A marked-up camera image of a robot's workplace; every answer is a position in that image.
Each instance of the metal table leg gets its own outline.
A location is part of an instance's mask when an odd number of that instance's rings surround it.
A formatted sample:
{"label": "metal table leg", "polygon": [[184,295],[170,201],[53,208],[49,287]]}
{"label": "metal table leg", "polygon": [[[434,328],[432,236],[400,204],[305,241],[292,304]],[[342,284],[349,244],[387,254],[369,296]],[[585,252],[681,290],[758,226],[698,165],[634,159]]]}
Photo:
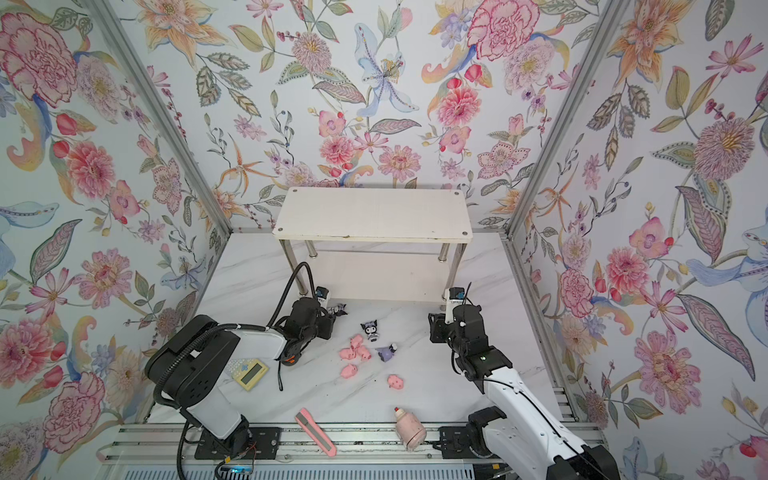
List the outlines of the metal table leg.
{"label": "metal table leg", "polygon": [[462,256],[464,250],[467,250],[466,243],[457,243],[456,251],[453,253],[453,263],[451,264],[451,271],[448,274],[448,281],[445,283],[445,289],[449,289],[453,286],[453,282],[456,280],[456,272],[458,271],[458,265],[462,262]]}
{"label": "metal table leg", "polygon": [[311,240],[305,240],[306,249],[310,252],[310,258],[317,258],[317,250],[315,250],[315,243]]}
{"label": "metal table leg", "polygon": [[[299,264],[299,262],[296,261],[296,254],[293,252],[293,247],[290,244],[290,240],[281,240],[280,246],[283,247],[283,252],[285,252],[286,258],[288,259],[288,264],[290,265],[291,272],[293,272],[296,269],[296,266]],[[307,294],[307,290],[301,275],[302,275],[301,272],[299,272],[299,274],[296,275],[296,282],[299,283],[299,295],[305,296]]]}
{"label": "metal table leg", "polygon": [[445,263],[445,261],[448,259],[448,249],[451,247],[450,243],[444,243],[442,247],[440,247],[440,256],[437,257],[437,260],[440,263]]}

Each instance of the pink utility knife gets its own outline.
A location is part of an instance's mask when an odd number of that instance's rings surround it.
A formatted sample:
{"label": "pink utility knife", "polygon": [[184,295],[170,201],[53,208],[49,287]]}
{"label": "pink utility knife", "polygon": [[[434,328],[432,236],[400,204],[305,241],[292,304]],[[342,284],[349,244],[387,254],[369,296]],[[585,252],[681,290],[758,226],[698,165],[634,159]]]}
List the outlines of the pink utility knife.
{"label": "pink utility knife", "polygon": [[312,418],[307,409],[301,409],[296,414],[296,423],[301,425],[301,428],[307,435],[312,437],[317,446],[323,450],[329,457],[336,456],[336,446],[328,438],[328,435],[315,423],[315,419]]}

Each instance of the yellow calculator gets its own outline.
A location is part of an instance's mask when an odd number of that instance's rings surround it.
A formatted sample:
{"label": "yellow calculator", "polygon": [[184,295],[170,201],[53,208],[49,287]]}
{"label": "yellow calculator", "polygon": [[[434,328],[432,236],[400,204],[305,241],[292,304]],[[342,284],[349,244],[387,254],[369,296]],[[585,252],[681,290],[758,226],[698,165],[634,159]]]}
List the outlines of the yellow calculator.
{"label": "yellow calculator", "polygon": [[232,378],[239,383],[246,392],[249,392],[261,380],[269,367],[259,359],[248,359],[239,362],[239,365],[232,372]]}

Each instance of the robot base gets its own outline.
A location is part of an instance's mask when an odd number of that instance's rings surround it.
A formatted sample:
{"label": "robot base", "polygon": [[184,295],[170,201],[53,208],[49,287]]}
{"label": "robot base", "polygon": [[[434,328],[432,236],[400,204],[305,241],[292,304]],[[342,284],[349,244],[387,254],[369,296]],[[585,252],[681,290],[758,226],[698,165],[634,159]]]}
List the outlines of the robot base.
{"label": "robot base", "polygon": [[[249,427],[250,434],[256,442],[256,460],[274,460],[277,449],[280,446],[280,428],[278,427]],[[200,436],[200,444],[194,453],[195,460],[223,460],[230,453],[226,452],[220,444],[220,440],[214,437],[206,429]],[[253,452],[248,452],[243,459],[251,460]]]}

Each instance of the pink bottle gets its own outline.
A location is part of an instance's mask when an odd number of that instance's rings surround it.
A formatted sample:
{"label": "pink bottle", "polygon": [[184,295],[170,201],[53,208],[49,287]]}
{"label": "pink bottle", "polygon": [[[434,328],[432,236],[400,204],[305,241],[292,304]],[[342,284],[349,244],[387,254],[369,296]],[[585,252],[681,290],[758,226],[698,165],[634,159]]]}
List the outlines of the pink bottle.
{"label": "pink bottle", "polygon": [[427,438],[427,430],[424,425],[410,412],[395,407],[395,430],[402,444],[408,450],[413,450],[424,442]]}

